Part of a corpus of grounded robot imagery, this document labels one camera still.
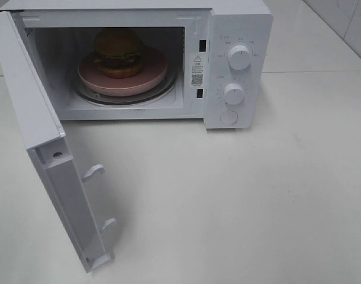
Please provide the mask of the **round door release button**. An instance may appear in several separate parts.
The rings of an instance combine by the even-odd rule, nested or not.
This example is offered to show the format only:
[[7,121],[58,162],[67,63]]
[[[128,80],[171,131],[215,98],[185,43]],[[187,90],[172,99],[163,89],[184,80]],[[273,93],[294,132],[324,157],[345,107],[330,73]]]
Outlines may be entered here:
[[226,111],[221,114],[220,120],[223,124],[234,125],[238,120],[238,114],[235,111]]

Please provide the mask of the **white timer knob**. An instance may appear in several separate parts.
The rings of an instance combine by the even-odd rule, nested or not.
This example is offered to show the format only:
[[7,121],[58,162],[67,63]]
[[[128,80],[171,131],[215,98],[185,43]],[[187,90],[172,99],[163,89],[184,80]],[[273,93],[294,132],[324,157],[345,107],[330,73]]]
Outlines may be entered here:
[[244,101],[245,92],[241,84],[230,83],[224,87],[223,97],[226,104],[237,105]]

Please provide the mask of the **pink round plate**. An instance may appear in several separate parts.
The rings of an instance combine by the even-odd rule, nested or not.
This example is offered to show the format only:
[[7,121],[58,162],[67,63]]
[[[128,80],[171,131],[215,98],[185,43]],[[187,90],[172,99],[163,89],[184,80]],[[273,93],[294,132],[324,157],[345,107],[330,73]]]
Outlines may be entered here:
[[91,53],[78,65],[78,75],[90,90],[107,96],[133,96],[156,87],[166,76],[168,62],[164,53],[147,47],[143,52],[142,70],[129,78],[117,79],[103,74]]

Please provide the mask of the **burger with sesame-free bun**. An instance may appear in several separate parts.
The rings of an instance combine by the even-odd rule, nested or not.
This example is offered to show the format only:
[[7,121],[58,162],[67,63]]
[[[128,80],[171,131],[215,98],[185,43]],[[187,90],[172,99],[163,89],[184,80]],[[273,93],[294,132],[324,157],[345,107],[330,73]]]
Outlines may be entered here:
[[104,28],[94,40],[94,64],[106,76],[124,79],[143,68],[144,44],[130,28]]

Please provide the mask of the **white microwave door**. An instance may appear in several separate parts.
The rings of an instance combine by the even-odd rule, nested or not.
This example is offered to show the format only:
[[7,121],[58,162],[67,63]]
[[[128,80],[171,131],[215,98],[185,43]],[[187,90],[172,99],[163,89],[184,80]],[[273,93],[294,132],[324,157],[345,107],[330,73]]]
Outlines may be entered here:
[[47,94],[36,49],[17,13],[0,12],[0,62],[25,148],[87,272],[112,259],[102,232],[115,219],[96,223],[84,184],[105,172],[96,164],[80,175],[66,133]]

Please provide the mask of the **glass microwave turntable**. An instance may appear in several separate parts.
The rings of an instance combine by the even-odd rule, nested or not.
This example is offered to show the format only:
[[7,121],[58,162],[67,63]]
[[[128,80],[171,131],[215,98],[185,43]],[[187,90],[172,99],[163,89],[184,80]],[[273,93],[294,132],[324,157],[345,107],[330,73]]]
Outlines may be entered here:
[[73,90],[81,98],[100,105],[133,106],[147,104],[171,105],[176,101],[177,71],[171,69],[165,78],[154,88],[133,96],[108,96],[90,90],[77,78],[73,81]]

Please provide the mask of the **white microwave oven body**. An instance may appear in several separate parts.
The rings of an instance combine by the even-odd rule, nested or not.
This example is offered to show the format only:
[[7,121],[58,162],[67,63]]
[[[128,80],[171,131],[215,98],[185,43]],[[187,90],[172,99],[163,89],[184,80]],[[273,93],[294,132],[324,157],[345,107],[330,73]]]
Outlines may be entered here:
[[[19,14],[27,33],[34,35],[30,48],[38,53],[61,123],[201,118],[207,129],[251,124],[273,21],[262,1],[9,1],[2,11]],[[165,54],[167,72],[178,73],[173,104],[108,106],[74,92],[78,65],[94,55],[96,35],[115,27],[132,29],[144,49]],[[236,43],[252,49],[251,64],[244,70],[228,64],[228,50]],[[223,90],[230,83],[242,85],[242,103],[226,104]],[[221,122],[226,111],[238,114],[234,125]]]

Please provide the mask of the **white upper power knob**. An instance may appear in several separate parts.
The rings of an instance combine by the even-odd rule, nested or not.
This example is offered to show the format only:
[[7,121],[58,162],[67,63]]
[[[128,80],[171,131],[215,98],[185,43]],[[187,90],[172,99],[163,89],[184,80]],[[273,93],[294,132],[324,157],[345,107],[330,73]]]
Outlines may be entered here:
[[236,43],[229,48],[227,56],[233,70],[244,70],[251,64],[252,49],[245,43]]

